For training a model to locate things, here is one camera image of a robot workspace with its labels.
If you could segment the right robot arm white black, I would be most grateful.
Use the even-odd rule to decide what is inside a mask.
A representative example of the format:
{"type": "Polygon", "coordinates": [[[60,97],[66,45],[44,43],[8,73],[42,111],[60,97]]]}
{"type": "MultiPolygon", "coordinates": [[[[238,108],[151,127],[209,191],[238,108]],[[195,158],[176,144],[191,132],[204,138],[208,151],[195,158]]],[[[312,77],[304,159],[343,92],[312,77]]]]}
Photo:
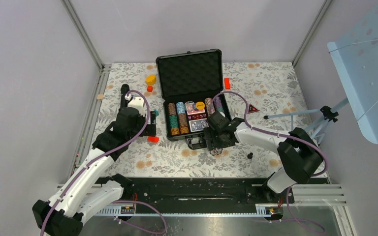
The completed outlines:
{"type": "Polygon", "coordinates": [[[219,112],[209,116],[207,123],[208,126],[203,131],[208,150],[243,143],[269,150],[279,156],[282,167],[271,174],[262,186],[263,198],[271,203],[276,202],[288,187],[307,183],[323,162],[314,142],[301,128],[294,128],[284,134],[259,129],[242,118],[229,120],[219,112]]]}

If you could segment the clear plastic disc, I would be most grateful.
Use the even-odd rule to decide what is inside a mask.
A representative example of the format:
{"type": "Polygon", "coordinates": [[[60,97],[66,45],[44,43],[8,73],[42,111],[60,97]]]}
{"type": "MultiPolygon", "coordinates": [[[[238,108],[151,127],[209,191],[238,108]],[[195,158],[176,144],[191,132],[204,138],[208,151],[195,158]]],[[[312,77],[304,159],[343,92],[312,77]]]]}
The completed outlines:
{"type": "Polygon", "coordinates": [[[192,104],[193,104],[194,102],[192,102],[192,101],[188,101],[188,102],[186,102],[185,103],[185,109],[186,109],[186,112],[188,113],[188,114],[192,114],[193,112],[194,112],[194,110],[193,110],[193,108],[192,108],[192,104]]]}

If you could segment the poker chip with die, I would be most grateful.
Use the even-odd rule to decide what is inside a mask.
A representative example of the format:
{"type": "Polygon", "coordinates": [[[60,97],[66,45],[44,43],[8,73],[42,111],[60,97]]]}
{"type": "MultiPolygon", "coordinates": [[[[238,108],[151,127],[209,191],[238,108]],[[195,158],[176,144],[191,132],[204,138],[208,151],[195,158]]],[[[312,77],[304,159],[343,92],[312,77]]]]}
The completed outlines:
{"type": "Polygon", "coordinates": [[[212,150],[211,155],[220,155],[222,154],[222,150],[212,150]]]}

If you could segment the blue playing card deck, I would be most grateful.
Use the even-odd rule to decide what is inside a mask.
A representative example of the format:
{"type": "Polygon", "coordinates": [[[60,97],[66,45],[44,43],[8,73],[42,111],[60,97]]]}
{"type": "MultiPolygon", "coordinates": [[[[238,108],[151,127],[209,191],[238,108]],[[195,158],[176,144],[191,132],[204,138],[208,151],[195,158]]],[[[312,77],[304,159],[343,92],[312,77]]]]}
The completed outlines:
{"type": "Polygon", "coordinates": [[[209,125],[206,118],[189,121],[189,128],[191,132],[202,131],[207,127],[209,127],[209,125]]]}

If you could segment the black poker chip case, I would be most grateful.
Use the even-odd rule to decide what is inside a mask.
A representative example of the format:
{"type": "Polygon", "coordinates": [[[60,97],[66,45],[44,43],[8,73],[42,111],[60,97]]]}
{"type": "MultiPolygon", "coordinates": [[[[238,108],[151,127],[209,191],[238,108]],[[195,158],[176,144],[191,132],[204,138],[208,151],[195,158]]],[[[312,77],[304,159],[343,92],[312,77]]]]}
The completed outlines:
{"type": "Polygon", "coordinates": [[[231,118],[224,95],[222,52],[209,49],[186,52],[156,58],[161,97],[164,100],[166,136],[170,141],[186,141],[191,149],[214,148],[212,131],[189,131],[186,134],[172,134],[169,104],[178,102],[200,102],[218,95],[224,116],[231,118]]]}

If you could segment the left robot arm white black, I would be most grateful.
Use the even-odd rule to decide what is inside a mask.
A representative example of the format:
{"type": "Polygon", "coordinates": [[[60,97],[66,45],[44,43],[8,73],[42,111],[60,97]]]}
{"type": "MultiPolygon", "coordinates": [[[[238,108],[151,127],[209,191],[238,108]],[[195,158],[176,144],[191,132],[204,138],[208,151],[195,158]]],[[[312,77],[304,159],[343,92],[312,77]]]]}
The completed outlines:
{"type": "Polygon", "coordinates": [[[100,133],[77,171],[49,200],[37,200],[32,207],[42,236],[77,236],[84,224],[108,204],[127,202],[135,196],[133,182],[115,174],[105,186],[88,191],[102,173],[114,164],[140,136],[156,135],[156,114],[142,115],[136,108],[121,108],[115,121],[100,133]]]}

